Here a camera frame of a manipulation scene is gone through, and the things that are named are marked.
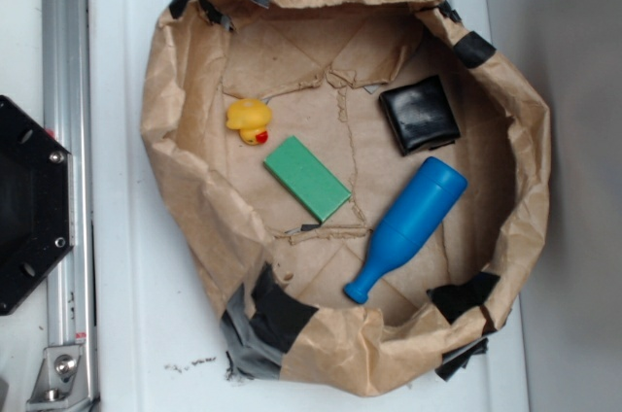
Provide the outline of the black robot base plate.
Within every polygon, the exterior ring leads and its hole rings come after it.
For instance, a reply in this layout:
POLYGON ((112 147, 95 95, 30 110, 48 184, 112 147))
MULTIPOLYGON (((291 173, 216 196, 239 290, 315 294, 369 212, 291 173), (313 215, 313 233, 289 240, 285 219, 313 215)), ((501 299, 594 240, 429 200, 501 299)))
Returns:
POLYGON ((71 154, 1 97, 1 314, 8 316, 73 248, 71 154))

